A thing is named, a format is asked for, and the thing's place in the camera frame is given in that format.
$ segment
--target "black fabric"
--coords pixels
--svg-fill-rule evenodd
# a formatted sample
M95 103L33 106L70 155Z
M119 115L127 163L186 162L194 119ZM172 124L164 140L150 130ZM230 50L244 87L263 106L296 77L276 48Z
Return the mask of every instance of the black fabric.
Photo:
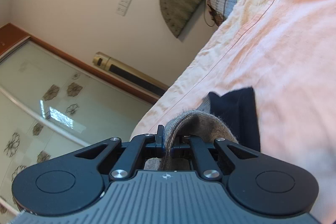
M223 96L210 92L210 113L220 118L241 145L260 152L258 117L253 88L244 88Z

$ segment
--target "pink object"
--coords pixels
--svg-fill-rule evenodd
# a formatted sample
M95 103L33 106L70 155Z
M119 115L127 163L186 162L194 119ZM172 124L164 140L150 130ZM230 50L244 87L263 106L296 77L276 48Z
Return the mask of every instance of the pink object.
M198 107L210 91L222 95L252 86L261 151L310 171L320 186L311 213L324 224L333 223L335 21L336 0L239 0L132 136L156 133L159 124Z

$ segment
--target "silver screw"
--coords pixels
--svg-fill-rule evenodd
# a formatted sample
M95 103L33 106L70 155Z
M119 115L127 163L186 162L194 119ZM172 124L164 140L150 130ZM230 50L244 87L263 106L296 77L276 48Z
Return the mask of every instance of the silver screw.
M206 170L203 172L203 175L207 178L216 178L219 177L219 172L216 170Z
M122 179L128 175L127 171L122 169L117 169L111 172L111 176L116 179Z

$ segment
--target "gray ribbed panel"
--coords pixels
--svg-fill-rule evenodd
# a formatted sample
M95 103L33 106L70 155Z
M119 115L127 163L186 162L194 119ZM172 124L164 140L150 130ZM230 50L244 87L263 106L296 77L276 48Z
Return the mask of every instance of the gray ribbed panel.
M64 217L22 213L13 224L317 224L309 214L289 219L263 218L235 204L221 184L199 179L195 172L138 171L111 184L92 207Z

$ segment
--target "wall socket plate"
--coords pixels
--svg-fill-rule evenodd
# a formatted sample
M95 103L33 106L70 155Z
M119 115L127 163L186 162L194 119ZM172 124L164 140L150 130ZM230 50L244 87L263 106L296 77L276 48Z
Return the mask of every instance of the wall socket plate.
M128 7L131 4L132 0L120 0L119 4L125 7Z
M127 12L127 7L118 4L117 10L115 12L118 15L125 16Z

